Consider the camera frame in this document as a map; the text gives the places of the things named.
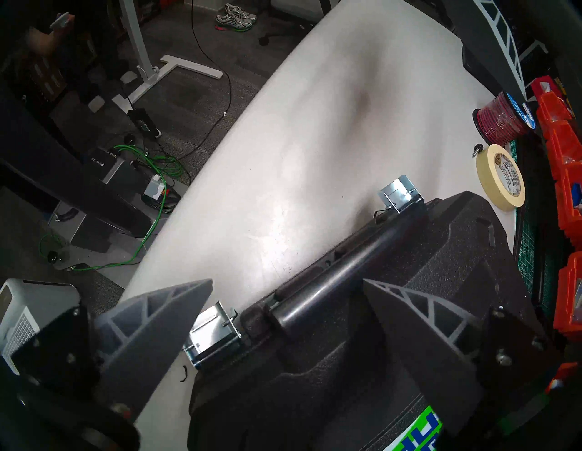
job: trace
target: metal latch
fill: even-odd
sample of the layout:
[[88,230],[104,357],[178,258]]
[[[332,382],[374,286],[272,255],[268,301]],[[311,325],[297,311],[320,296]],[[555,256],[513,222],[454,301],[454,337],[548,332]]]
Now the metal latch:
[[423,201],[423,197],[405,175],[401,175],[380,190],[378,195],[386,205],[386,209],[393,208],[398,213],[402,213],[407,207],[416,202]]
[[234,308],[231,310],[229,316],[218,301],[196,318],[182,347],[195,368],[199,369],[203,362],[234,347],[240,340],[240,332],[232,322],[237,313]]

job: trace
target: bolt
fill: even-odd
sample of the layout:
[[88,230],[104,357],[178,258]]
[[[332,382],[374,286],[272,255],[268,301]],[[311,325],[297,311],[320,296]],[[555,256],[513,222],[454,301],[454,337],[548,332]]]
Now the bolt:
[[533,347],[535,347],[538,351],[544,351],[545,350],[545,343],[543,342],[543,340],[541,340],[538,337],[534,337],[534,339],[531,341],[531,345]]
[[511,357],[509,357],[505,353],[505,349],[499,349],[497,351],[497,355],[495,356],[495,360],[502,367],[508,367],[508,366],[510,366],[513,363],[513,361],[511,360]]
[[473,155],[472,157],[475,158],[479,152],[483,150],[483,144],[475,144],[473,147]]

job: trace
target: white desk leg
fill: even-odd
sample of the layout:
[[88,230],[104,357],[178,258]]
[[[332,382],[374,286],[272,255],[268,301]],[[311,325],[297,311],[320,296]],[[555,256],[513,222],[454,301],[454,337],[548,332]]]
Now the white desk leg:
[[[123,13],[123,20],[127,28],[129,40],[132,42],[133,51],[137,55],[139,62],[138,69],[143,79],[143,83],[138,88],[129,94],[128,99],[131,103],[135,103],[142,95],[144,95],[153,85],[163,79],[173,68],[183,68],[208,75],[214,79],[219,80],[222,77],[222,72],[202,64],[188,61],[187,59],[177,58],[175,56],[164,55],[161,61],[166,65],[162,69],[152,67],[150,57],[147,54],[146,45],[141,36],[140,24],[137,21],[136,9],[133,6],[133,0],[120,0],[121,10]],[[118,94],[113,98],[113,102],[125,113],[132,108],[125,97]]]
[[144,81],[151,80],[155,76],[155,70],[151,66],[150,57],[147,54],[146,45],[141,36],[140,23],[137,21],[136,9],[133,6],[133,0],[119,0],[123,22],[127,28],[129,40],[132,43],[133,51],[137,56],[139,63],[138,69],[141,78]]
[[[136,88],[135,91],[128,95],[128,98],[132,104],[134,104],[142,95],[144,95],[153,85],[155,85],[167,74],[169,74],[173,68],[188,69],[193,72],[207,75],[217,80],[220,80],[220,78],[222,77],[222,72],[220,70],[209,68],[208,66],[203,66],[202,64],[194,63],[192,61],[188,61],[187,59],[177,58],[175,56],[170,55],[164,55],[162,56],[161,61],[165,62],[166,65],[162,67],[160,70],[157,70],[157,72],[154,74],[152,78],[144,81],[141,85],[139,85]],[[115,97],[113,97],[113,102],[125,114],[127,114],[127,112],[131,109],[131,105],[129,104],[127,99],[121,94],[118,94]]]

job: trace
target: black cylinder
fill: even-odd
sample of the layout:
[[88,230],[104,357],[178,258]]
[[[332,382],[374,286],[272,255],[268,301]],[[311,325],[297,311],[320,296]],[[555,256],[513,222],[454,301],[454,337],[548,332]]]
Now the black cylinder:
[[416,227],[428,221],[427,207],[417,202],[389,220],[377,233],[357,248],[343,256],[321,276],[275,306],[271,316],[275,323],[291,338],[299,336],[305,324],[319,316],[327,302],[350,284],[361,282],[362,272],[376,257],[396,246]]

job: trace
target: small black rubber piece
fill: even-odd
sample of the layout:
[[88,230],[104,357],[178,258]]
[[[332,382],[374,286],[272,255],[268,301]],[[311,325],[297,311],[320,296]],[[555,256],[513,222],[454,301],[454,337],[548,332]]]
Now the small black rubber piece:
[[135,135],[128,133],[127,135],[125,135],[123,137],[123,143],[125,145],[134,145],[136,143],[136,137]]
[[49,253],[47,254],[47,261],[50,264],[53,264],[58,259],[59,259],[59,254],[57,254],[55,251],[49,251]]

